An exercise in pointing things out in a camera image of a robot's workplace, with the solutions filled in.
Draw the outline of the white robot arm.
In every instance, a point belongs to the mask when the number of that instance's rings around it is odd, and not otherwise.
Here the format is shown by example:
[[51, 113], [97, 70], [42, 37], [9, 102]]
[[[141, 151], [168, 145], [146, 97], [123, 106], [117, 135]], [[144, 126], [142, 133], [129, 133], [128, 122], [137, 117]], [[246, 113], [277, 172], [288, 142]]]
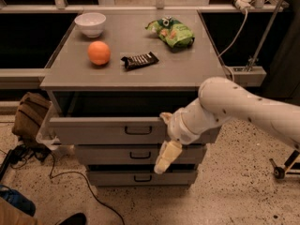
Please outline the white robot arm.
[[249, 93], [235, 82], [221, 77], [205, 80], [198, 97], [174, 113], [160, 117], [170, 139], [160, 148], [154, 171], [165, 173], [181, 155], [183, 147], [212, 128], [233, 118], [244, 120], [269, 133], [293, 150], [300, 148], [300, 107]]

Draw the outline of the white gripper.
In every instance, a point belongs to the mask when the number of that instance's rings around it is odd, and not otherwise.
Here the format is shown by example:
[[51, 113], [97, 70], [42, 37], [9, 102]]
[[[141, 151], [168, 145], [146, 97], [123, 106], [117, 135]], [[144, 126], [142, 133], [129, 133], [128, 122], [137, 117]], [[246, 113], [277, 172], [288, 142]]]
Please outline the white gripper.
[[165, 141], [159, 150], [154, 172], [163, 174], [181, 155], [182, 144], [189, 145], [200, 138], [200, 110], [180, 108], [175, 113], [162, 112], [159, 117], [168, 124], [168, 135], [173, 141]]

